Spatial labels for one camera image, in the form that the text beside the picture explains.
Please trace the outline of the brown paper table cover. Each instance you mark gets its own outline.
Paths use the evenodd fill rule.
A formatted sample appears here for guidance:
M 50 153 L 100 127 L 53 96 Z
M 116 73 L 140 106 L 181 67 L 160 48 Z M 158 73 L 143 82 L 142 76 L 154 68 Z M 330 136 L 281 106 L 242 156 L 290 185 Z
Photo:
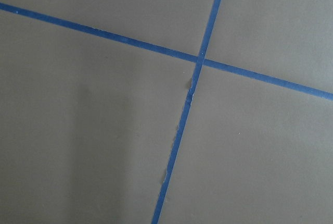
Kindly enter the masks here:
M 332 223 L 332 0 L 1 0 L 1 223 Z

